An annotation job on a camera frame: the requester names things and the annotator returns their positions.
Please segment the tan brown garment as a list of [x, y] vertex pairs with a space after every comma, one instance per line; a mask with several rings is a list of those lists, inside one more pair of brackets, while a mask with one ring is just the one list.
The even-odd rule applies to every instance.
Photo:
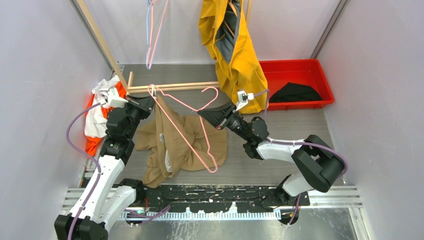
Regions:
[[201, 171], [222, 166], [228, 156], [228, 136], [200, 119], [179, 115], [158, 96], [154, 119], [136, 131], [135, 150], [150, 154], [142, 178], [145, 186], [158, 187], [178, 171]]

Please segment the yellow pleated skirt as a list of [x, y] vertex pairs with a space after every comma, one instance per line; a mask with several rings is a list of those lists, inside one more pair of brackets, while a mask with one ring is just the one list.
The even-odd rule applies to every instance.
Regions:
[[[263, 93], [268, 82], [257, 58], [243, 10], [243, 1], [232, 0], [238, 17], [228, 6], [228, 0], [204, 0], [201, 5], [198, 29], [201, 43], [215, 61], [219, 87], [233, 103], [237, 92], [244, 90], [256, 97], [240, 112], [255, 114], [265, 110], [267, 97]], [[226, 20], [234, 31], [233, 37], [223, 23]]]

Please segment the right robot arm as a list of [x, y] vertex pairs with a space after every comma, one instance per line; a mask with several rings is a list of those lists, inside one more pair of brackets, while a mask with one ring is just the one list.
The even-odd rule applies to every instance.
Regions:
[[346, 159], [317, 135], [291, 141], [271, 138], [263, 118], [255, 116], [246, 121], [232, 103], [197, 113], [215, 129], [228, 128], [245, 140], [243, 148], [250, 158], [280, 160], [296, 165], [299, 172], [286, 176], [275, 190], [276, 197], [283, 205], [291, 205], [297, 197], [311, 190], [328, 192], [348, 170]]

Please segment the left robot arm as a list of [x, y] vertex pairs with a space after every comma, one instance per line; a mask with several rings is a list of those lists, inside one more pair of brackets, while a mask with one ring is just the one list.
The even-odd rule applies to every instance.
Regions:
[[129, 178], [119, 183], [111, 198], [108, 195], [133, 152], [137, 127], [152, 113], [155, 100], [128, 95], [107, 103], [112, 110], [107, 115], [99, 158], [93, 159], [96, 169], [69, 213], [57, 216], [54, 229], [59, 240], [106, 240], [125, 209], [141, 206], [146, 200], [143, 182]]

